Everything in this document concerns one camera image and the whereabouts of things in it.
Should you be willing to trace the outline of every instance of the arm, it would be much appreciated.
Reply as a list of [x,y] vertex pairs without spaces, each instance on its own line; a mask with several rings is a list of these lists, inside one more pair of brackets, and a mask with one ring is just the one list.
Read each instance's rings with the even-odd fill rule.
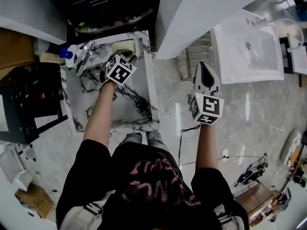
[[196,170],[201,168],[218,170],[215,125],[201,126],[196,156]]
[[87,123],[83,142],[67,175],[57,205],[58,229],[72,207],[101,200],[108,191],[111,156],[107,146],[115,85],[110,82],[103,86]]
[[115,86],[116,83],[109,82],[101,89],[91,117],[86,125],[83,140],[94,140],[108,147]]

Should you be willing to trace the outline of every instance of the black cable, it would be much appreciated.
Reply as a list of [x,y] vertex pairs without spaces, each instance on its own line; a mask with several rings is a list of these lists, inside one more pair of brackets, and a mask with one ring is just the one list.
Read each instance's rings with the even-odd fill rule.
[[[196,129],[199,129],[201,125],[197,125],[195,127],[192,127],[192,128],[187,128],[187,129],[182,129],[180,131],[180,140],[179,140],[179,153],[178,153],[178,167],[180,166],[180,154],[181,154],[181,142],[182,142],[182,135],[183,135],[183,132],[187,132],[187,131],[190,131],[190,130],[196,130]],[[263,156],[262,157],[259,157],[259,156],[254,156],[254,155],[250,155],[250,156],[234,156],[234,155],[231,155],[231,156],[223,156],[221,158],[218,159],[221,160],[221,159],[229,159],[229,158],[255,158],[255,159],[265,159]]]
[[180,131],[180,141],[179,141],[179,153],[178,153],[178,167],[180,166],[180,154],[181,154],[181,141],[182,141],[182,134],[183,132],[187,132],[189,130],[193,130],[193,129],[199,129],[201,125],[196,125],[195,127],[193,128],[187,128],[187,129],[182,129]]

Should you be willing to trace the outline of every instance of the bathroom sink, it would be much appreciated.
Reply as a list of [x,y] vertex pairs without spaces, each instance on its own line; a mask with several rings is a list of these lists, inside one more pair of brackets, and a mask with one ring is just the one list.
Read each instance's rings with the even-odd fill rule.
[[215,70],[222,84],[283,80],[283,58],[275,24],[239,10],[210,30]]
[[[123,86],[117,85],[113,96],[112,129],[120,135],[159,128],[159,113],[148,31],[119,34],[94,40],[112,48],[113,43],[133,40],[136,45],[137,70]],[[61,69],[62,88],[68,120],[74,137],[83,137],[87,121],[99,96],[100,68],[77,76],[75,69]]]

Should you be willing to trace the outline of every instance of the cardboard box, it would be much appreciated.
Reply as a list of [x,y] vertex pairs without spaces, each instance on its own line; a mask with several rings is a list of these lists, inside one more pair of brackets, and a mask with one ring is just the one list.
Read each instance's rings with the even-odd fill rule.
[[307,76],[299,75],[299,86],[302,88],[307,88]]
[[45,190],[33,183],[29,185],[26,192],[18,189],[15,196],[31,206],[43,219],[47,217],[53,206],[53,201]]
[[0,69],[34,62],[31,36],[0,28]]
[[5,69],[0,70],[0,80],[3,79],[6,75],[8,75],[12,70],[14,70],[17,66],[7,67]]

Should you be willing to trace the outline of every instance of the marble countertop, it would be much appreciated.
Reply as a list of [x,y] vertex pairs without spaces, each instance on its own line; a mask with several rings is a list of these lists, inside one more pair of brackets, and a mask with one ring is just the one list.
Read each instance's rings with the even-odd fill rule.
[[[133,40],[138,56],[137,70],[123,86],[117,85],[113,96],[112,130],[121,135],[157,130],[159,113],[148,31],[119,34],[94,40],[97,44]],[[74,69],[61,70],[65,107],[74,137],[82,137],[101,83],[100,69],[85,71],[80,77]]]

